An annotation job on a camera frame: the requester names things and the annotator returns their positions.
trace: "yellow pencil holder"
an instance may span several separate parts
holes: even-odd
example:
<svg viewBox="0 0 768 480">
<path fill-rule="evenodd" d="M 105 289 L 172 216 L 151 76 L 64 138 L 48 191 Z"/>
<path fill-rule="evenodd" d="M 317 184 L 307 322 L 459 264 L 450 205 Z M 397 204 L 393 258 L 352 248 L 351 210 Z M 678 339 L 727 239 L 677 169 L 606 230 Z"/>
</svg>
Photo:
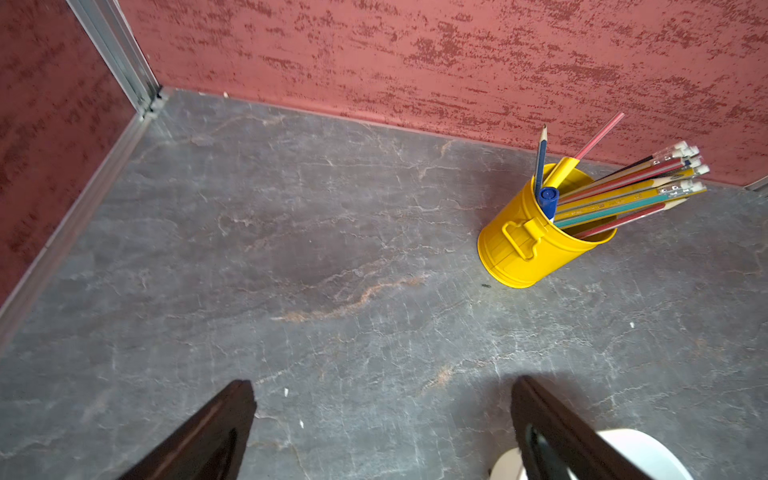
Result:
<svg viewBox="0 0 768 480">
<path fill-rule="evenodd" d="M 544 168 L 545 178 L 554 168 Z M 586 173 L 574 169 L 558 188 L 566 194 L 592 182 Z M 485 226 L 478 238 L 480 261 L 499 282 L 513 288 L 527 288 L 584 252 L 614 237 L 616 229 L 590 237 L 592 241 L 573 238 L 557 228 L 538 206 L 534 181 L 512 199 L 504 210 Z M 596 220 L 577 227 L 578 231 L 595 227 L 615 217 Z"/>
</svg>

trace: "red textured wall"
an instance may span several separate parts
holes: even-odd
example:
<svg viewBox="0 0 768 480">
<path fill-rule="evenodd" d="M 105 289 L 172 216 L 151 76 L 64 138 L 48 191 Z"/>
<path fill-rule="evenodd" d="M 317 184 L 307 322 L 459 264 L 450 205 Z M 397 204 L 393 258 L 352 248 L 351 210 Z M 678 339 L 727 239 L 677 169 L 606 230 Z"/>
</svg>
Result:
<svg viewBox="0 0 768 480">
<path fill-rule="evenodd" d="M 122 0 L 161 83 L 628 163 L 678 138 L 768 174 L 764 0 Z"/>
<path fill-rule="evenodd" d="M 65 0 L 0 2 L 0 304 L 134 114 Z"/>
</svg>

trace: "blue pencil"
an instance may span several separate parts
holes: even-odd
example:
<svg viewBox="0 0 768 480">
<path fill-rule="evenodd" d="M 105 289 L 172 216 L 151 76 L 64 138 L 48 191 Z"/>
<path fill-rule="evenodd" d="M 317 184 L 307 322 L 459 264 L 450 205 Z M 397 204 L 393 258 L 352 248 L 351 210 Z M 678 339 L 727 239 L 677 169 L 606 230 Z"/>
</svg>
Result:
<svg viewBox="0 0 768 480">
<path fill-rule="evenodd" d="M 547 157 L 547 126 L 541 130 L 541 138 L 538 141 L 538 154 L 536 155 L 536 177 L 534 178 L 533 193 L 538 199 L 538 193 L 541 191 L 541 182 L 544 181 L 544 160 Z"/>
</svg>

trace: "yellow pencil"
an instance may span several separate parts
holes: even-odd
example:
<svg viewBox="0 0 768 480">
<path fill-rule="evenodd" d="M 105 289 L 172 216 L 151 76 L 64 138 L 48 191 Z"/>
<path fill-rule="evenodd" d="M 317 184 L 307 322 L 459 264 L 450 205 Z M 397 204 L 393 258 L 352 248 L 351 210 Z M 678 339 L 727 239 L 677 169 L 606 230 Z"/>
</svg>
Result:
<svg viewBox="0 0 768 480">
<path fill-rule="evenodd" d="M 589 223 L 593 220 L 600 220 L 606 217 L 612 217 L 614 215 L 623 215 L 639 210 L 645 207 L 649 207 L 654 204 L 660 204 L 676 198 L 690 197 L 691 195 L 697 195 L 707 191 L 707 188 L 701 183 L 692 180 L 682 180 L 673 184 L 664 185 L 662 187 L 646 190 L 647 192 L 656 193 L 652 197 L 644 198 L 643 200 L 636 200 L 629 204 L 622 204 L 612 208 L 606 208 L 602 210 L 596 210 L 585 215 L 578 217 L 571 217 L 565 220 L 555 220 L 554 225 L 557 228 L 564 229 L 570 227 L 576 227 L 583 223 Z"/>
<path fill-rule="evenodd" d="M 581 200 L 576 200 L 570 202 L 569 204 L 562 204 L 558 206 L 558 215 L 564 214 L 576 208 L 586 207 L 587 205 L 597 204 L 600 202 L 612 200 L 614 198 L 623 197 L 624 195 L 634 194 L 643 190 L 660 187 L 661 185 L 668 184 L 670 182 L 699 177 L 708 171 L 710 171 L 710 168 L 707 165 L 700 165 L 699 167 L 689 167 L 683 170 L 679 170 L 678 172 L 675 172 L 674 175 L 650 178 L 648 180 L 637 182 L 636 184 L 627 185 L 626 187 L 617 188 L 616 190 L 610 190 L 604 194 L 582 198 Z"/>
<path fill-rule="evenodd" d="M 566 212 L 557 212 L 554 216 L 554 221 L 555 223 L 557 223 L 563 220 L 567 220 L 569 218 L 580 217 L 581 215 L 591 214 L 592 212 L 596 212 L 598 210 L 608 210 L 610 208 L 621 207 L 623 205 L 631 204 L 633 202 L 638 202 L 640 200 L 646 200 L 649 198 L 658 197 L 659 195 L 663 195 L 670 192 L 675 192 L 675 194 L 677 195 L 677 192 L 680 192 L 681 190 L 690 189 L 692 188 L 693 185 L 694 183 L 691 180 L 681 180 L 674 184 L 669 184 L 669 185 L 665 185 L 657 188 L 649 188 L 646 190 L 634 192 L 629 195 L 624 195 L 621 197 L 611 198 L 610 200 L 597 202 L 596 204 L 587 205 L 585 207 L 574 208 Z"/>
</svg>

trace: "metal trim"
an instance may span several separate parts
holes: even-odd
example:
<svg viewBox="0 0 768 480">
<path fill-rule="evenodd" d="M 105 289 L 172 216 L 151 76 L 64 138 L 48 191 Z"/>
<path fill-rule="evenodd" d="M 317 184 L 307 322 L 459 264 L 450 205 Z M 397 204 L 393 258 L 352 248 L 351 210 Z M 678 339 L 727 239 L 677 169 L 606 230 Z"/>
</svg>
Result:
<svg viewBox="0 0 768 480">
<path fill-rule="evenodd" d="M 67 256 L 80 233 L 88 226 L 91 217 L 130 160 L 131 153 L 141 136 L 144 135 L 151 121 L 156 118 L 167 98 L 168 94 L 163 91 L 151 105 L 149 113 L 134 115 L 107 157 L 85 185 L 78 199 L 61 219 L 22 279 L 18 281 L 16 288 L 11 291 L 0 307 L 0 354 L 31 312 L 35 301 L 56 273 L 58 266 Z"/>
<path fill-rule="evenodd" d="M 136 111 L 144 114 L 160 90 L 117 0 L 67 0 Z"/>
<path fill-rule="evenodd" d="M 759 179 L 756 182 L 752 182 L 751 184 L 747 185 L 744 188 L 746 188 L 747 190 L 760 192 L 762 194 L 768 194 L 768 175 Z"/>
</svg>

